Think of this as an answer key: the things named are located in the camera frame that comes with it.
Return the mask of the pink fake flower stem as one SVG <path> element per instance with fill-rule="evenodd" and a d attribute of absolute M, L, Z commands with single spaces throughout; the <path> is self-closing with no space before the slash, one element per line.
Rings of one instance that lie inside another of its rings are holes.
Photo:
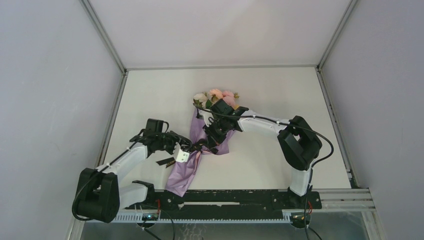
<path fill-rule="evenodd" d="M 239 107 L 239 105 L 236 103 L 236 100 L 240 97 L 237 92 L 232 92 L 229 90 L 221 91 L 215 88 L 211 89 L 208 92 L 207 96 L 212 105 L 218 102 L 219 100 L 224 100 L 226 104 L 233 107 L 234 109 Z"/>

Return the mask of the white fake flower stem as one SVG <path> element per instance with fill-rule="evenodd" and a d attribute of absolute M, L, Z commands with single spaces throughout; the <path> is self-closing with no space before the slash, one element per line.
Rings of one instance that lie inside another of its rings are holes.
<path fill-rule="evenodd" d="M 206 108 L 208 100 L 208 94 L 204 92 L 197 93 L 193 96 L 194 105 L 200 108 Z"/>

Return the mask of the pink wrapping paper sheet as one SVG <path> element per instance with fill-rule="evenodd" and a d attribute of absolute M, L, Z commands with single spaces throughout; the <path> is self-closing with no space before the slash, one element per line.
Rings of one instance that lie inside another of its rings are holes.
<path fill-rule="evenodd" d="M 189 139 L 193 143 L 206 139 L 207 135 L 203 130 L 205 122 L 197 117 L 198 111 L 194 110 L 190 125 Z M 200 150 L 190 153 L 186 162 L 176 162 L 167 179 L 165 190 L 183 197 L 193 182 L 204 155 L 211 155 L 212 152 L 203 146 Z"/>

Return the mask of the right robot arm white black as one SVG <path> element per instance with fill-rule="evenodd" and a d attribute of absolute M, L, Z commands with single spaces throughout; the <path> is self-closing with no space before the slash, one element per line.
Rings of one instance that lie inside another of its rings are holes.
<path fill-rule="evenodd" d="M 213 153 L 217 153 L 217 147 L 233 131 L 258 133 L 277 140 L 292 169 L 289 203 L 295 208 L 302 208 L 308 203 L 311 165 L 323 144 L 304 118 L 266 117 L 247 107 L 234 109 L 224 100 L 219 100 L 210 109 L 197 108 L 197 118 L 204 121 L 206 147 Z"/>

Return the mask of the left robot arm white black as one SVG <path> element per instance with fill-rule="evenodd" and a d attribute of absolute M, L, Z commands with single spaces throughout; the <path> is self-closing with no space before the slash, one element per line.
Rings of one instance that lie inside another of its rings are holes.
<path fill-rule="evenodd" d="M 164 130 L 164 125 L 169 123 L 149 118 L 145 128 L 129 140 L 130 146 L 115 159 L 81 171 L 71 207 L 75 219 L 110 223 L 119 210 L 137 203 L 145 209 L 155 205 L 154 184 L 133 180 L 122 185 L 122 180 L 157 151 L 167 152 L 174 160 L 178 157 L 188 159 L 192 141 L 174 131 Z"/>

